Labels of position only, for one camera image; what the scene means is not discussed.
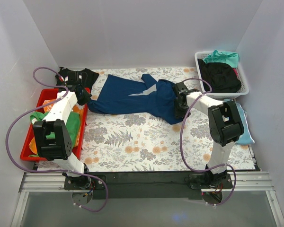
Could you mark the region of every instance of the navy blue garment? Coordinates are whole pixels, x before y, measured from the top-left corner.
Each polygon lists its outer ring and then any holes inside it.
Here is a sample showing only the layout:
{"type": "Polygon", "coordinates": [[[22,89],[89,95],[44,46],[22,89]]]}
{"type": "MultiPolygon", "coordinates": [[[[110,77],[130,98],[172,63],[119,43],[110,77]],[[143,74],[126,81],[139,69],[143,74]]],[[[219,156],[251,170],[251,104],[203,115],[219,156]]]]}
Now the navy blue garment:
{"type": "Polygon", "coordinates": [[[157,82],[150,74],[143,74],[141,79],[144,82],[108,75],[98,99],[88,102],[89,110],[99,114],[148,112],[170,124],[181,122],[175,118],[174,83],[164,79],[157,82]]]}

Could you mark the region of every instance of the white wall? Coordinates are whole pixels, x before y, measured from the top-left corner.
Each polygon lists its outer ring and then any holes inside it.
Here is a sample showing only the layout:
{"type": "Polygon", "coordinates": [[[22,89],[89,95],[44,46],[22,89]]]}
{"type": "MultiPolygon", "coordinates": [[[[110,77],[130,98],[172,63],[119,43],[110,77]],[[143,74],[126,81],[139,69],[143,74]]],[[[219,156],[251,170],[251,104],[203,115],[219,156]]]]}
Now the white wall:
{"type": "Polygon", "coordinates": [[[59,66],[194,65],[235,50],[262,0],[24,0],[59,66]]]}
{"type": "MultiPolygon", "coordinates": [[[[0,0],[0,227],[11,224],[23,176],[6,154],[5,134],[16,117],[36,106],[42,86],[32,72],[38,66],[58,69],[23,1],[0,0]]],[[[55,81],[47,71],[38,77],[55,81]]],[[[17,161],[28,127],[26,117],[12,130],[10,147],[17,161]]]]}
{"type": "Polygon", "coordinates": [[[270,172],[284,215],[284,0],[262,2],[237,51],[250,86],[240,101],[255,156],[270,172]]]}

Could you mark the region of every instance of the green garment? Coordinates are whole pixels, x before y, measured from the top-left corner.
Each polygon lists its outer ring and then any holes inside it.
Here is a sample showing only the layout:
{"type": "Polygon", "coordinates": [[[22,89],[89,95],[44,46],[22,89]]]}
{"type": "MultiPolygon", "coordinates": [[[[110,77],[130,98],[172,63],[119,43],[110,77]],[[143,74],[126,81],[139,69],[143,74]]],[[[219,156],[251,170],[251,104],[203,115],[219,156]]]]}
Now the green garment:
{"type": "MultiPolygon", "coordinates": [[[[43,118],[45,118],[45,116],[48,115],[48,113],[49,112],[46,113],[33,112],[32,115],[30,115],[31,123],[34,124],[35,121],[42,121],[43,118]]],[[[76,143],[76,137],[80,128],[80,117],[78,113],[76,112],[70,113],[66,122],[66,128],[72,141],[72,147],[74,147],[76,143]]],[[[52,132],[50,135],[47,135],[46,138],[55,139],[55,134],[52,132]]]]}
{"type": "Polygon", "coordinates": [[[229,51],[214,51],[212,54],[209,54],[203,59],[207,64],[210,62],[221,62],[229,64],[232,68],[238,67],[239,55],[235,52],[229,51]]]}

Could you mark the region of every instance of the black garment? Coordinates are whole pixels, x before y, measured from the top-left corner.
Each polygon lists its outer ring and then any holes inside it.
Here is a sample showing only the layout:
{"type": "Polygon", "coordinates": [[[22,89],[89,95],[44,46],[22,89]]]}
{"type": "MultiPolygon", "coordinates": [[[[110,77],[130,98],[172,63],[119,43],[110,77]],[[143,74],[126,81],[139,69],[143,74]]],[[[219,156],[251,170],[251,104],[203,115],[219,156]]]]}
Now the black garment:
{"type": "MultiPolygon", "coordinates": [[[[61,69],[59,71],[59,74],[65,79],[69,72],[74,72],[74,71],[69,70],[69,69],[63,69],[63,70],[61,69]]],[[[99,73],[93,72],[89,69],[84,69],[84,70],[81,70],[79,72],[82,72],[82,86],[88,87],[91,91],[91,87],[93,86],[93,84],[98,79],[99,73]]],[[[57,78],[57,84],[56,85],[61,85],[62,82],[59,80],[58,75],[56,75],[56,78],[57,78]]]]}
{"type": "MultiPolygon", "coordinates": [[[[202,79],[212,86],[213,93],[235,93],[240,90],[241,81],[230,65],[219,62],[206,64],[202,59],[198,59],[198,64],[202,79]]],[[[209,87],[205,83],[203,85],[205,91],[209,91],[209,87]]]]}

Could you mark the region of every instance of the light blue cloth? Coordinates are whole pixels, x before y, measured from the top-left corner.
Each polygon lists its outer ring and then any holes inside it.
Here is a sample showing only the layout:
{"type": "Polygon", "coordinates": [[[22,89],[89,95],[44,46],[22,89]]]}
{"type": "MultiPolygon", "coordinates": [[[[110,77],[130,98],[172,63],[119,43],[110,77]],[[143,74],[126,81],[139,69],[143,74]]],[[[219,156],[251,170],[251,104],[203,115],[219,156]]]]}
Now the light blue cloth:
{"type": "Polygon", "coordinates": [[[254,144],[255,141],[252,139],[251,134],[249,132],[248,129],[248,124],[247,124],[247,120],[246,120],[246,112],[243,110],[242,106],[240,105],[240,103],[236,103],[238,112],[240,114],[240,118],[244,127],[244,133],[243,135],[240,136],[239,140],[235,142],[235,144],[238,145],[250,145],[250,144],[254,144]]]}
{"type": "Polygon", "coordinates": [[[235,52],[229,51],[214,51],[212,54],[209,54],[207,57],[203,59],[203,61],[207,64],[210,62],[221,62],[229,64],[232,68],[238,67],[239,55],[235,52]]]}

